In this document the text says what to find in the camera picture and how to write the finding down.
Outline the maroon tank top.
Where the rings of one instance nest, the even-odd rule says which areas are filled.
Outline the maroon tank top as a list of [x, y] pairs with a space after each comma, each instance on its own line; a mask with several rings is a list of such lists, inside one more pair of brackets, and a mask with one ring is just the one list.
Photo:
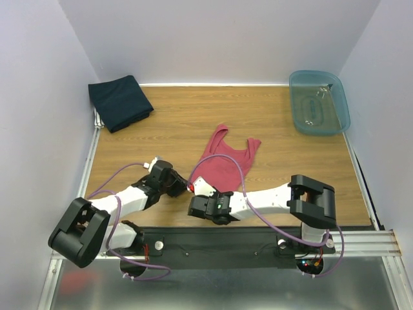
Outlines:
[[193, 173], [190, 182], [194, 183], [202, 177], [209, 185], [220, 192], [237, 191], [241, 185], [241, 175], [246, 176], [254, 163], [254, 158], [261, 141], [247, 139], [247, 147], [243, 150], [233, 149], [225, 142], [228, 127], [220, 124], [209, 139], [201, 159], [206, 158]]

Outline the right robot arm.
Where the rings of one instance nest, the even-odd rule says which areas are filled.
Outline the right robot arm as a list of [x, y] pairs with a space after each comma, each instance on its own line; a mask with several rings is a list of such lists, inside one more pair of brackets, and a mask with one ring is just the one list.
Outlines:
[[[199, 177], [192, 192], [188, 215], [216, 225], [256, 215], [279, 234], [296, 241], [305, 252], [328, 244], [329, 230], [336, 227], [335, 188], [300, 174], [279, 187], [253, 192], [220, 192]], [[295, 237], [282, 231], [268, 222], [265, 214], [293, 215], [301, 221], [301, 233]]]

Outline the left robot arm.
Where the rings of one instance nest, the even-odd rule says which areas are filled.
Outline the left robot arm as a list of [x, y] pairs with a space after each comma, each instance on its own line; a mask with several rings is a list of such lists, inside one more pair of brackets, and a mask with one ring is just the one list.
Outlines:
[[155, 158], [143, 167], [148, 174], [121, 192], [95, 200], [74, 199], [52, 231], [48, 246], [80, 268], [109, 250], [137, 254], [145, 249], [142, 228], [121, 218], [147, 210], [164, 194], [180, 196], [188, 182], [167, 161]]

